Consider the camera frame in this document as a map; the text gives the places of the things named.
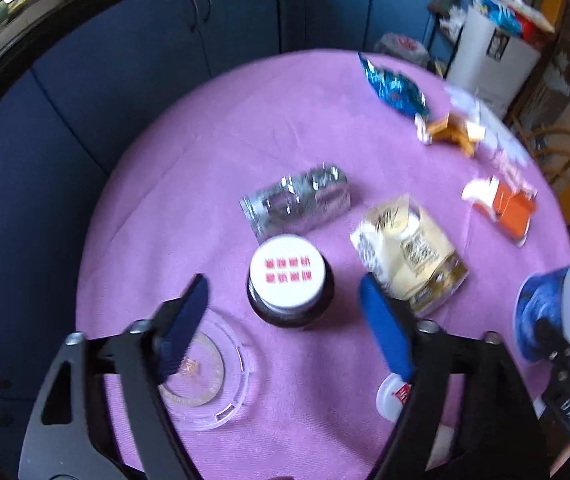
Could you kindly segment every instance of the white jar lid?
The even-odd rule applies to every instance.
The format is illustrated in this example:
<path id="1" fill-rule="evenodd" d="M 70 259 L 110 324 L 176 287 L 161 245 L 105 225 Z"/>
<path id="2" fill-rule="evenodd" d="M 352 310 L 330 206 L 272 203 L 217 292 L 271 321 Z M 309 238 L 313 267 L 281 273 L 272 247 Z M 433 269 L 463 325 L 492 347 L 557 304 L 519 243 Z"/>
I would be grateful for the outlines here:
<path id="1" fill-rule="evenodd" d="M 400 375 L 390 374 L 376 394 L 376 408 L 390 422 L 396 422 L 409 395 L 410 385 Z"/>
<path id="2" fill-rule="evenodd" d="M 309 309 L 318 300 L 325 283 L 325 263 L 305 238 L 280 235 L 256 250 L 249 277 L 263 303 L 287 316 Z"/>

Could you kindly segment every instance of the round table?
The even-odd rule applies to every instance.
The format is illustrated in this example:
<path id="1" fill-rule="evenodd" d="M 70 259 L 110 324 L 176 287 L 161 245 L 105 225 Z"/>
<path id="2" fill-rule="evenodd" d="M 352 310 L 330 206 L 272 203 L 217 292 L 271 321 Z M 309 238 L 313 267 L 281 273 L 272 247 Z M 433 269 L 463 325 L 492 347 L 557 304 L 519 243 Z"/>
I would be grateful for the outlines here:
<path id="1" fill-rule="evenodd" d="M 388 57 L 370 59 L 412 78 L 433 119 L 451 107 L 435 76 Z M 352 196 L 348 214 L 307 235 L 334 270 L 335 298 L 311 329 L 283 330 L 248 304 L 245 279 L 257 241 L 239 199 L 322 162 L 345 171 Z M 536 166 L 529 161 L 523 172 L 539 194 L 528 240 L 518 248 L 460 198 L 467 182 L 492 168 L 455 146 L 420 144 L 412 121 L 372 91 L 356 53 L 307 51 L 249 64 L 181 99 L 124 154 L 86 239 L 78 330 L 89 337 L 121 332 L 180 296 L 194 273 L 205 274 L 211 307 L 251 350 L 255 369 L 230 422 L 181 433 L 203 477 L 363 479 L 392 428 L 375 406 L 389 372 L 361 316 L 364 269 L 348 235 L 367 208 L 411 194 L 470 269 L 430 317 L 458 335 L 501 333 L 534 398 L 550 369 L 526 363 L 516 349 L 516 295 L 528 275 L 570 264 L 570 243 Z M 118 381 L 107 383 L 123 458 L 142 468 Z M 456 393 L 448 396 L 445 424 L 456 421 Z"/>

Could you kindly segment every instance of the cabinet handle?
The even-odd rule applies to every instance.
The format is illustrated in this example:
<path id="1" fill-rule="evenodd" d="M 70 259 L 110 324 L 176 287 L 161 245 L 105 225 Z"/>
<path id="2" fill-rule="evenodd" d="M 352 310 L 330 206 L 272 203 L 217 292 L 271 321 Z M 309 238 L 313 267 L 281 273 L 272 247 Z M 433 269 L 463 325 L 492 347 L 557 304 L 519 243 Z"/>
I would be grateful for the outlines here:
<path id="1" fill-rule="evenodd" d="M 196 27 L 198 27 L 199 20 L 200 20 L 199 6 L 196 3 L 196 0 L 190 0 L 190 2 L 191 2 L 191 5 L 194 7 L 194 23 L 192 23 L 191 25 L 188 25 L 188 27 L 190 27 L 190 30 L 192 32 L 194 32 L 194 30 L 196 30 Z"/>
<path id="2" fill-rule="evenodd" d="M 211 0 L 207 0 L 207 14 L 203 18 L 203 23 L 209 22 L 209 17 L 211 16 Z"/>

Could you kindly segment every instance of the blue cabinet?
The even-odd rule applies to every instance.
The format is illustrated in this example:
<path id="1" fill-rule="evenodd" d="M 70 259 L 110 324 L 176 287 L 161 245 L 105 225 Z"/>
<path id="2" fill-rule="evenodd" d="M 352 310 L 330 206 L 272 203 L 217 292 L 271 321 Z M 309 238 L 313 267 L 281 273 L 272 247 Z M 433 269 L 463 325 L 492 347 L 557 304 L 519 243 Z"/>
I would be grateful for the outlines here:
<path id="1" fill-rule="evenodd" d="M 386 32 L 395 32 L 422 42 L 430 20 L 427 6 L 431 1 L 371 0 L 365 50 L 371 50 Z"/>
<path id="2" fill-rule="evenodd" d="M 280 52 L 276 0 L 196 0 L 212 77 Z"/>
<path id="3" fill-rule="evenodd" d="M 33 401 L 74 331 L 84 237 L 106 181 L 27 72 L 0 101 L 0 397 Z"/>
<path id="4" fill-rule="evenodd" d="M 305 47 L 362 50 L 369 0 L 305 0 Z"/>
<path id="5" fill-rule="evenodd" d="M 281 52 L 305 48 L 305 0 L 279 0 Z"/>
<path id="6" fill-rule="evenodd" d="M 124 0 L 34 64 L 36 80 L 104 170 L 209 78 L 201 38 L 190 29 L 194 20 L 190 0 Z"/>

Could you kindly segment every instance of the blue cup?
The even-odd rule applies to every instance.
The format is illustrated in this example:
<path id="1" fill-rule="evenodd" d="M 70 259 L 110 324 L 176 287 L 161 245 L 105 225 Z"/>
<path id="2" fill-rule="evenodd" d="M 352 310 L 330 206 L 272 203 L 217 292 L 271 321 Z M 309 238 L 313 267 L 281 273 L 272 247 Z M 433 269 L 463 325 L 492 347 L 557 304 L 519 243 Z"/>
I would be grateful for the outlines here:
<path id="1" fill-rule="evenodd" d="M 521 354 L 530 362 L 542 358 L 534 324 L 547 319 L 570 343 L 570 266 L 527 278 L 519 290 L 514 333 Z"/>

